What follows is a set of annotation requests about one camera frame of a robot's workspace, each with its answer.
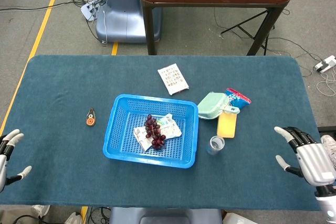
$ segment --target black metal table leg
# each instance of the black metal table leg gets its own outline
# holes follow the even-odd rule
[[[264,21],[262,22],[257,34],[254,38],[254,42],[250,47],[247,55],[256,55],[259,48],[264,43],[266,37],[268,36],[269,32],[271,31],[272,27],[274,26],[275,22],[277,21],[278,17],[280,16],[284,7],[280,8],[270,8],[269,12],[267,13]]]
[[[142,11],[143,11],[143,20],[145,24],[148,55],[156,55],[153,12],[152,12],[153,9],[151,7],[143,6]]]

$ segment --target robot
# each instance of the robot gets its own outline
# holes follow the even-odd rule
[[[279,165],[286,172],[302,177],[308,184],[316,188],[315,198],[318,201],[328,223],[336,224],[336,171],[326,150],[308,133],[295,127],[275,127],[274,130],[283,136],[293,149],[300,168],[292,167],[280,156],[276,156]],[[4,187],[24,179],[32,169],[26,167],[21,173],[7,178],[7,163],[16,144],[22,140],[23,134],[16,129],[8,135],[0,137],[0,192]]]

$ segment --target robotic hand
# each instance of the robotic hand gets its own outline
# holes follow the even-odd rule
[[[296,154],[300,168],[290,166],[280,156],[279,165],[287,172],[295,174],[316,187],[315,197],[328,223],[336,223],[336,188],[332,186],[336,171],[322,144],[317,143],[309,134],[295,127],[274,130],[282,135]]]
[[[27,166],[21,173],[7,178],[7,163],[15,145],[22,140],[23,136],[18,129],[13,130],[8,135],[0,136],[0,193],[5,186],[25,178],[32,169],[31,166]]]

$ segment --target grape bunch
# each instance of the grape bunch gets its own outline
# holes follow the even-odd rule
[[[165,135],[161,135],[160,126],[156,122],[156,119],[152,117],[152,115],[147,116],[147,120],[145,122],[146,126],[146,138],[153,137],[152,147],[155,150],[160,150],[164,145],[164,140],[166,139]]]

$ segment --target cup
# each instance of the cup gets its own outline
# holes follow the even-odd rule
[[[224,148],[224,145],[225,145],[224,138],[220,136],[213,136],[208,143],[206,151],[210,155],[216,155]]]

